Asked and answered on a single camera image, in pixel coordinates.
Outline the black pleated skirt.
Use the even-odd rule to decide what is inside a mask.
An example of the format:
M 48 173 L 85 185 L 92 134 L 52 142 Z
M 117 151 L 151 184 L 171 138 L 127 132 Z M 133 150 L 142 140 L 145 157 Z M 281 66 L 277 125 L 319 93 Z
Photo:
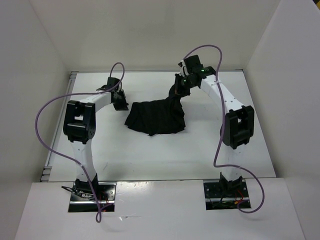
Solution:
M 176 94 L 172 86 L 165 99 L 133 102 L 125 125 L 136 132 L 149 135 L 176 134 L 186 127 L 181 104 L 184 95 Z

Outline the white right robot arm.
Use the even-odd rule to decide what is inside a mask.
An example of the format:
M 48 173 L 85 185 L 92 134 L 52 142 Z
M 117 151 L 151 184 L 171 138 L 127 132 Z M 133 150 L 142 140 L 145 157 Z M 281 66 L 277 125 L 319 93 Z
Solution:
M 237 100 L 226 88 L 219 77 L 210 74 L 175 74 L 174 93 L 187 95 L 191 88 L 199 87 L 214 102 L 221 106 L 222 125 L 219 130 L 219 141 L 213 159 L 213 166 L 221 169 L 219 191 L 229 197 L 242 185 L 241 167 L 235 163 L 243 153 L 254 134 L 255 110 Z

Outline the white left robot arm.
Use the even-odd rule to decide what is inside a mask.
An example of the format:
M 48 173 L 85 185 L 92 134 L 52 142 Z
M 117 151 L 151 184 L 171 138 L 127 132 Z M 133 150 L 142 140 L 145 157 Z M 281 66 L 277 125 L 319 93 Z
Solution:
M 77 163 L 74 191 L 88 200 L 99 196 L 98 174 L 92 155 L 92 139 L 96 133 L 96 113 L 107 105 L 117 111 L 127 111 L 128 103 L 124 90 L 90 95 L 80 101 L 67 103 L 63 133 L 67 136 Z

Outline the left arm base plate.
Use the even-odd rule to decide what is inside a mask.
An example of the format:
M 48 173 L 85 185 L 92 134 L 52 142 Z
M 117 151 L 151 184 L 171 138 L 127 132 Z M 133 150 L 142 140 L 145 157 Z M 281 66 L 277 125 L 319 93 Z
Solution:
M 64 187 L 70 192 L 69 213 L 93 213 L 98 211 L 94 195 L 88 191 L 76 190 L 76 186 Z M 96 197 L 102 212 L 115 211 L 117 184 L 115 182 L 100 182 L 97 186 Z

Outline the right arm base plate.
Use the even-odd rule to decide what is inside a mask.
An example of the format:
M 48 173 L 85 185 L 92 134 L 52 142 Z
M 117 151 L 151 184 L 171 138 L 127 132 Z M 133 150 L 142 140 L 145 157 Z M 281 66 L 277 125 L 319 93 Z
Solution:
M 237 209 L 238 204 L 240 204 L 241 209 L 251 208 L 245 180 L 242 181 L 240 187 L 231 191 L 223 191 L 217 179 L 205 180 L 203 182 L 203 191 L 207 211 Z

